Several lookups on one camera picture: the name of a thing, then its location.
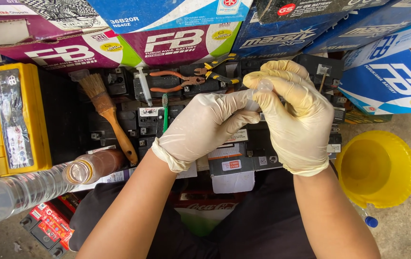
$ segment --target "forearm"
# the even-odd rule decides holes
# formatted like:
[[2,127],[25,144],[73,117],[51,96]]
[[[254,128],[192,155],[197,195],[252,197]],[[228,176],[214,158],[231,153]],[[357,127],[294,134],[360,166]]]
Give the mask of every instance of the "forearm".
[[312,177],[293,176],[303,225],[318,259],[377,259],[369,228],[352,207],[329,166]]
[[176,176],[148,150],[76,258],[146,258]]

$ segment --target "red sticker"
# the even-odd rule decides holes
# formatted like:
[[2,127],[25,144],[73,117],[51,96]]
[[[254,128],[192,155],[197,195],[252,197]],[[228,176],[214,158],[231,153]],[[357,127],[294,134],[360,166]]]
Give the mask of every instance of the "red sticker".
[[286,15],[286,14],[290,13],[291,11],[295,10],[295,7],[296,7],[295,4],[285,5],[285,6],[281,7],[279,9],[279,11],[277,11],[277,14],[279,16]]
[[223,4],[226,6],[233,6],[237,3],[237,0],[223,0]]

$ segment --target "yellow battery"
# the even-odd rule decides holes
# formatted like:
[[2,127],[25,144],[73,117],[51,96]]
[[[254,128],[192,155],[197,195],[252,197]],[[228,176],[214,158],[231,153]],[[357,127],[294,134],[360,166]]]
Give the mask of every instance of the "yellow battery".
[[0,176],[52,165],[37,67],[0,66]]

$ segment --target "latex glove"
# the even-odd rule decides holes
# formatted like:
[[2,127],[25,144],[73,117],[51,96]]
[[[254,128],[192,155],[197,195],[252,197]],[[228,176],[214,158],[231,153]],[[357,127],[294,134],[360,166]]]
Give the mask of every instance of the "latex glove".
[[247,123],[258,123],[256,112],[239,111],[247,104],[247,92],[198,94],[175,118],[152,150],[170,170],[187,170],[191,162],[207,155]]
[[[271,132],[271,143],[284,168],[293,174],[313,176],[328,167],[327,145],[334,108],[315,88],[306,69],[290,60],[270,61],[244,76],[243,84],[255,89],[271,80],[270,93],[256,93]],[[282,96],[286,108],[280,102]]]

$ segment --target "green toothbrush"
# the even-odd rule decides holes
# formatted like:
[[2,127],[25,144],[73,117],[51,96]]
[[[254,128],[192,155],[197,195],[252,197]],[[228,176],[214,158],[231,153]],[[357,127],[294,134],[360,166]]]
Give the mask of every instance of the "green toothbrush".
[[164,133],[168,127],[168,95],[167,93],[164,93],[162,95],[162,107],[164,108],[164,130],[162,131],[162,133]]

